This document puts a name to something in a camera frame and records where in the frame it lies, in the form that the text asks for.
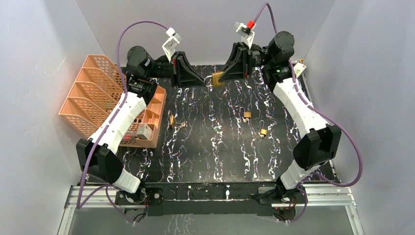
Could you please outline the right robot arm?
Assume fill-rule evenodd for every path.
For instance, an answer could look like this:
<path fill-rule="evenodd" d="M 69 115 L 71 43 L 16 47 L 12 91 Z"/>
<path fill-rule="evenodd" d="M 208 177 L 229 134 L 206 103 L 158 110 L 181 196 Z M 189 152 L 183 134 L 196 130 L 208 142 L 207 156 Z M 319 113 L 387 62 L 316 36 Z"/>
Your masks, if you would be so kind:
<path fill-rule="evenodd" d="M 254 32 L 248 28 L 242 29 L 240 35 L 241 41 L 233 44 L 218 82 L 249 78 L 254 67 L 261 67 L 264 83 L 297 125 L 301 140 L 293 150 L 292 163 L 277 178 L 273 189 L 259 188 L 253 196 L 260 203 L 287 203 L 294 199 L 302 183 L 335 157 L 342 132 L 312 110 L 311 102 L 300 88 L 297 77 L 306 66 L 290 59 L 295 43 L 291 33 L 278 32 L 265 47 L 253 44 Z"/>

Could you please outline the medium brass padlock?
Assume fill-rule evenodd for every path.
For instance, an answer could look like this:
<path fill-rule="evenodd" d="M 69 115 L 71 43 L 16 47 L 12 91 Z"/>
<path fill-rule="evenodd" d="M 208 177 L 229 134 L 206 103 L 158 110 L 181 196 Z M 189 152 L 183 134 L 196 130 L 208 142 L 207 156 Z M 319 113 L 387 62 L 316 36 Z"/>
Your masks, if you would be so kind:
<path fill-rule="evenodd" d="M 207 87 L 222 87 L 225 85 L 225 82 L 220 82 L 219 79 L 222 77 L 223 72 L 215 72 L 211 75 L 208 75 L 204 78 L 204 82 Z"/>

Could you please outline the large brass padlock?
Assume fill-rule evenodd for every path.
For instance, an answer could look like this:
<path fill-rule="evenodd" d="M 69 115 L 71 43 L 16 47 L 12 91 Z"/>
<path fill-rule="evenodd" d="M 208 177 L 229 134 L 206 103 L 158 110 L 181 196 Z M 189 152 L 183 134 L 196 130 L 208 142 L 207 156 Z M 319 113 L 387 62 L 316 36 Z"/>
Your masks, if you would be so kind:
<path fill-rule="evenodd" d="M 175 125 L 175 116 L 169 110 L 168 111 L 168 126 L 169 126 L 169 129 L 173 129 L 174 125 Z"/>

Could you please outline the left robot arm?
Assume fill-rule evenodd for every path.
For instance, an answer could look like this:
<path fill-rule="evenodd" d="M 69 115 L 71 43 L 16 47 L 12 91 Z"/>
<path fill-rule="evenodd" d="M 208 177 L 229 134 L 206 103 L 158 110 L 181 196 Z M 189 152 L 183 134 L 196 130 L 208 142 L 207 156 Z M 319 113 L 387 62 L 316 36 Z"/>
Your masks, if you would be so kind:
<path fill-rule="evenodd" d="M 141 46 L 130 48 L 127 64 L 121 68 L 126 77 L 126 91 L 103 124 L 87 139 L 76 144 L 82 177 L 93 175 L 127 192 L 135 204 L 146 198 L 141 180 L 128 172 L 116 157 L 118 147 L 136 117 L 145 110 L 156 94 L 156 78 L 170 79 L 176 88 L 202 87 L 204 79 L 191 67 L 185 52 L 176 51 L 154 60 Z"/>

